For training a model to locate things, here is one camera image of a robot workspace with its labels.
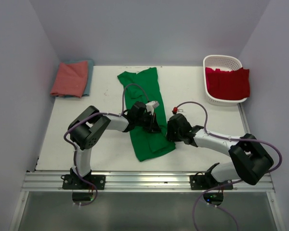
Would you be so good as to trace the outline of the green t-shirt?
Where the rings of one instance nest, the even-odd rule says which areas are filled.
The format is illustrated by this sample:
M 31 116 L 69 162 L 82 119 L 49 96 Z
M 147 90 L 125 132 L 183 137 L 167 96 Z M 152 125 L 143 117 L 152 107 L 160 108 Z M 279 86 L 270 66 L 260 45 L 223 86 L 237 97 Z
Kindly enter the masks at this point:
M 126 88 L 125 105 L 127 109 L 131 109 L 136 102 L 157 101 L 159 103 L 154 112 L 161 132 L 148 133 L 141 127 L 136 127 L 130 131 L 130 138 L 137 159 L 142 162 L 174 151 L 175 143 L 166 139 L 167 120 L 158 83 L 157 68 L 151 67 L 138 73 L 125 71 L 118 75 L 118 80 Z

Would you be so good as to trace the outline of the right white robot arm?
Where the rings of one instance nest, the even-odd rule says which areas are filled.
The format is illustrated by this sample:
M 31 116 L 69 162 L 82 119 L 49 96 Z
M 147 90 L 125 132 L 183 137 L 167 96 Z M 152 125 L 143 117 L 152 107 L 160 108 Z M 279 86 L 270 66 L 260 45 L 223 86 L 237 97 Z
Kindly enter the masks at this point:
M 207 148 L 231 158 L 231 162 L 215 163 L 204 174 L 196 174 L 194 181 L 216 189 L 230 180 L 241 179 L 256 185 L 273 166 L 274 161 L 258 140 L 247 133 L 238 141 L 217 138 L 205 132 L 203 126 L 191 126 L 184 115 L 173 115 L 167 123 L 167 140 L 184 142 L 194 147 Z

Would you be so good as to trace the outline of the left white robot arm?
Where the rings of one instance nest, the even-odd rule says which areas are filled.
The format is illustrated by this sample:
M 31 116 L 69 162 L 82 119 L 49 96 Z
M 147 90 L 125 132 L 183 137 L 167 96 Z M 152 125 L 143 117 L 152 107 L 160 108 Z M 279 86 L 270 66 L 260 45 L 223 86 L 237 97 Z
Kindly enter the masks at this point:
M 121 114 L 101 113 L 96 107 L 89 106 L 68 127 L 64 140 L 74 147 L 72 172 L 73 182 L 85 189 L 90 185 L 92 147 L 99 141 L 106 130 L 130 132 L 142 128 L 147 133 L 160 133 L 155 109 L 157 101 L 136 102 Z

